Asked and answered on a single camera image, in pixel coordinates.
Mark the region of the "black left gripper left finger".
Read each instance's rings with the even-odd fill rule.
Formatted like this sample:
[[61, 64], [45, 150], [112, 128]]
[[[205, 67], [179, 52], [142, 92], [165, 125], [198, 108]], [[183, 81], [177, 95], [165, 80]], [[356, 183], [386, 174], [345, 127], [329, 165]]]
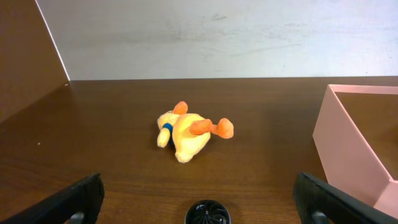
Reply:
[[82, 223], [96, 223], [103, 199], [100, 174], [91, 174], [1, 223], [65, 223], [79, 212], [83, 214]]

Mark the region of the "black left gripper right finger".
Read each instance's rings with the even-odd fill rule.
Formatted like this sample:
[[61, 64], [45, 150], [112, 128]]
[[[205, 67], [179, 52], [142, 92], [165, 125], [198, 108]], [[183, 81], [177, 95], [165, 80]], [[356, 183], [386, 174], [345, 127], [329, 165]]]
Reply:
[[396, 218], [308, 173], [297, 175], [293, 198], [302, 223], [397, 224]]

